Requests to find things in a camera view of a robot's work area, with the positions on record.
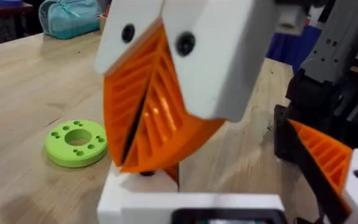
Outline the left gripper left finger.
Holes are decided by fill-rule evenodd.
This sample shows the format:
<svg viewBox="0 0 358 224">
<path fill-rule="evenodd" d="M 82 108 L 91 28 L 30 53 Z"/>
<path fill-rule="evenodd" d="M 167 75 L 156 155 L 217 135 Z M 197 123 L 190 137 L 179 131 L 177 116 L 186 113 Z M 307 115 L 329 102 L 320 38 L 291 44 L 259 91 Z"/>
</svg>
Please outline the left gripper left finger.
<svg viewBox="0 0 358 224">
<path fill-rule="evenodd" d="M 111 164 L 97 207 L 100 224 L 123 224 L 122 202 L 133 193 L 177 192 L 178 184 L 164 171 L 158 170 L 151 176 L 121 173 Z"/>
</svg>

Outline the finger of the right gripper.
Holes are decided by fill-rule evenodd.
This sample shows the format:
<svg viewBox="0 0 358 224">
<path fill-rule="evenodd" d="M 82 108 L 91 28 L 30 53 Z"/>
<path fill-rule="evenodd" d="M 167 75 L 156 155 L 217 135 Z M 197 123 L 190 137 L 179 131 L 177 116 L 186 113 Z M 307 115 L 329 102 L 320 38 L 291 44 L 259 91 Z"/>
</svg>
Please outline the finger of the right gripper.
<svg viewBox="0 0 358 224">
<path fill-rule="evenodd" d="M 104 78 L 104 127 L 111 157 L 123 164 L 157 64 L 163 0 L 114 0 L 96 54 Z"/>
</svg>

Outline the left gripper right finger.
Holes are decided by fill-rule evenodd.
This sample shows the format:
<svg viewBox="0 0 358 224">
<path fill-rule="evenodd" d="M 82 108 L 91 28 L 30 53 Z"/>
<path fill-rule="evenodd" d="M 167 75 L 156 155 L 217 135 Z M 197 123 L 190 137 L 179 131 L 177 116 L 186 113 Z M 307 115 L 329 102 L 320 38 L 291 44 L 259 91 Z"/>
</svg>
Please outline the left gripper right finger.
<svg viewBox="0 0 358 224">
<path fill-rule="evenodd" d="M 358 148 L 299 121 L 289 123 L 293 159 L 322 210 L 322 223 L 358 223 Z"/>
</svg>

